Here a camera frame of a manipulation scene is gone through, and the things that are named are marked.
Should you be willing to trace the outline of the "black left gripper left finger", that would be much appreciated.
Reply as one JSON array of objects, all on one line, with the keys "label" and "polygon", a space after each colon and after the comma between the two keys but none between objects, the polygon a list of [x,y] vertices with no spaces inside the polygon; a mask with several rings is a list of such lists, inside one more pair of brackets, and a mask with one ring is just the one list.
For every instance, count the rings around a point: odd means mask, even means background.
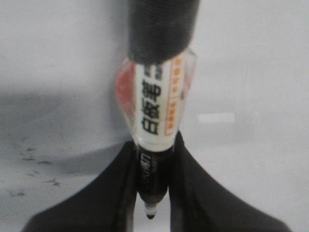
[{"label": "black left gripper left finger", "polygon": [[136,155],[126,142],[90,184],[34,215],[24,232],[131,232],[137,194]]}]

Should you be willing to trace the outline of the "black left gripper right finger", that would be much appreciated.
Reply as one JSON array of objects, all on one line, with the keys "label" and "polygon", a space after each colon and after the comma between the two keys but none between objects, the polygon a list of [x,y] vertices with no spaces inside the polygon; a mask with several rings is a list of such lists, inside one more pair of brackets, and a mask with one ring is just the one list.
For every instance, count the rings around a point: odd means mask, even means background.
[{"label": "black left gripper right finger", "polygon": [[213,179],[177,133],[169,172],[172,232],[289,232],[290,228],[247,204]]}]

